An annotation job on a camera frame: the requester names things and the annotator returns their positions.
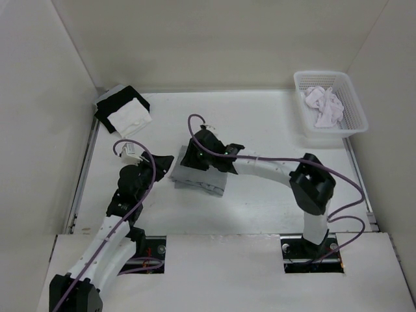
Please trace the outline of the pale pink tank top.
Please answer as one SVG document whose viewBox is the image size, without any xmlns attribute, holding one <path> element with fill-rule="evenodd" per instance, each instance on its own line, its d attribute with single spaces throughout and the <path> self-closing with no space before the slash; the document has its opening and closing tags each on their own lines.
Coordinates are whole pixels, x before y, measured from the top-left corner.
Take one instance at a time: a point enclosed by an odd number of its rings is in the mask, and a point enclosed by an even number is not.
<svg viewBox="0 0 416 312">
<path fill-rule="evenodd" d="M 316 128 L 334 127 L 343 120 L 345 108 L 341 100 L 333 93 L 332 87 L 327 89 L 321 86 L 309 87 L 304 92 L 304 102 L 309 108 L 318 110 Z"/>
</svg>

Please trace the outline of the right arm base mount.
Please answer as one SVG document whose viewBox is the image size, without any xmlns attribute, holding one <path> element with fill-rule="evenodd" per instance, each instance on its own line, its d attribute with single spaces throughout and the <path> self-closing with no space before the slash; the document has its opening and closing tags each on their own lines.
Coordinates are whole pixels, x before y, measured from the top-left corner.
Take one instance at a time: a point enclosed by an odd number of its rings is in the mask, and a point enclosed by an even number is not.
<svg viewBox="0 0 416 312">
<path fill-rule="evenodd" d="M 344 273 L 340 252 L 322 257 L 338 247 L 334 234 L 329 234 L 318 251 L 307 245 L 301 235 L 280 237 L 283 267 L 288 274 Z"/>
</svg>

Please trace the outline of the grey tank top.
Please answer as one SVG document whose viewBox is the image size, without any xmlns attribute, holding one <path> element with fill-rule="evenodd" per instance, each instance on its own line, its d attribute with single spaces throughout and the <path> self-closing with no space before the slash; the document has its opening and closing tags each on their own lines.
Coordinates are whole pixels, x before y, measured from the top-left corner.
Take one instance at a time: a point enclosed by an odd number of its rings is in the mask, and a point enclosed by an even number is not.
<svg viewBox="0 0 416 312">
<path fill-rule="evenodd" d="M 177 161 L 170 174 L 170 179 L 174 182 L 177 189 L 192 189 L 204 191 L 212 196 L 222 197 L 226 189 L 228 175 L 218 171 L 216 168 L 209 168 L 201 171 L 181 165 L 186 146 L 181 146 Z"/>
</svg>

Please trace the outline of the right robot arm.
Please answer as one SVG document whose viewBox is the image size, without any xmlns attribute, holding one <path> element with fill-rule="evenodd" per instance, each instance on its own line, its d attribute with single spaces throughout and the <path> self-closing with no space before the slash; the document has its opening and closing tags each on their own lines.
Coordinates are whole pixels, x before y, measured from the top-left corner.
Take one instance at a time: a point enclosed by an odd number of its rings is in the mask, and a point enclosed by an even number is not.
<svg viewBox="0 0 416 312">
<path fill-rule="evenodd" d="M 292 190 L 295 202 L 304 212 L 302 251 L 316 257 L 325 249 L 328 237 L 327 206 L 333 196 L 335 180 L 315 165 L 321 162 L 306 153 L 299 164 L 262 160 L 260 154 L 241 144 L 225 145 L 209 129 L 201 129 L 189 140 L 181 165 L 201 171 L 256 176 L 281 183 Z"/>
</svg>

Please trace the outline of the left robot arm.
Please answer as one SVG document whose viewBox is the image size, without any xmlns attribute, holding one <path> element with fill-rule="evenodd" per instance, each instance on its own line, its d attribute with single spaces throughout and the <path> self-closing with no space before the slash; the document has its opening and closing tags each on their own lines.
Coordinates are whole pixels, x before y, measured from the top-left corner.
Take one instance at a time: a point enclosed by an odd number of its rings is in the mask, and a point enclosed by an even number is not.
<svg viewBox="0 0 416 312">
<path fill-rule="evenodd" d="M 96 236 L 65 275 L 49 284 L 50 311 L 102 311 L 105 291 L 130 259 L 146 251 L 144 231 L 135 227 L 142 202 L 169 171 L 174 156 L 149 155 L 119 172 L 118 186 Z"/>
</svg>

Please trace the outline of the folded black tank top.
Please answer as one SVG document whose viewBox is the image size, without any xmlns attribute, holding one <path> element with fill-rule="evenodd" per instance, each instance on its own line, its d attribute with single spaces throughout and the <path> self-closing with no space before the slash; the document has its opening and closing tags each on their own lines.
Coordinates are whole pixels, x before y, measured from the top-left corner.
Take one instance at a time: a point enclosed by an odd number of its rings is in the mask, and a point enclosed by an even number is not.
<svg viewBox="0 0 416 312">
<path fill-rule="evenodd" d="M 150 112 L 150 104 L 141 94 L 130 85 L 124 86 L 119 84 L 98 98 L 96 101 L 97 110 L 94 116 L 105 126 L 107 131 L 112 134 L 116 129 L 111 124 L 108 117 L 134 98 L 137 98 L 140 104 Z"/>
</svg>

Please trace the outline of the folded white tank top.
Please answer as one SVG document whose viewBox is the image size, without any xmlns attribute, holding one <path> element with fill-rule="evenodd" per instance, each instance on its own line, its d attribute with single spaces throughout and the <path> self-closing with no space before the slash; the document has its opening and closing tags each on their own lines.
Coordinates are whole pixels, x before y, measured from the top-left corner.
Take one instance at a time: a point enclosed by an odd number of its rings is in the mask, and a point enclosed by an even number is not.
<svg viewBox="0 0 416 312">
<path fill-rule="evenodd" d="M 136 97 L 110 114 L 108 120 L 122 138 L 131 137 L 152 122 L 148 110 Z"/>
</svg>

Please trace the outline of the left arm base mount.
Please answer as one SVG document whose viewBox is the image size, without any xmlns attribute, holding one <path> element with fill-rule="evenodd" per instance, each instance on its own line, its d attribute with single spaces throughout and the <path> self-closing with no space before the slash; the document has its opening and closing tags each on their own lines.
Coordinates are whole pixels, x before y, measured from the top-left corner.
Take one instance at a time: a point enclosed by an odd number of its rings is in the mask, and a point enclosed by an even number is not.
<svg viewBox="0 0 416 312">
<path fill-rule="evenodd" d="M 126 262 L 120 273 L 164 274 L 166 236 L 145 237 L 138 245 L 136 254 Z"/>
</svg>

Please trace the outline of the white plastic basket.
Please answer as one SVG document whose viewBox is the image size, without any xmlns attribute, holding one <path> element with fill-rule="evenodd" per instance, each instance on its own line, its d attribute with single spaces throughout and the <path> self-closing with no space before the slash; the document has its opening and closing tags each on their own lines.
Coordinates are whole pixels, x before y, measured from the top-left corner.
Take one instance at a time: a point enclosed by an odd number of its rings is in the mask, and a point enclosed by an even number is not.
<svg viewBox="0 0 416 312">
<path fill-rule="evenodd" d="M 293 75 L 296 87 L 298 110 L 305 136 L 314 139 L 347 138 L 365 132 L 369 125 L 349 76 L 340 71 L 297 71 Z M 320 86 L 331 89 L 344 107 L 343 119 L 332 127 L 315 126 L 319 110 L 309 107 L 306 102 L 308 88 Z"/>
</svg>

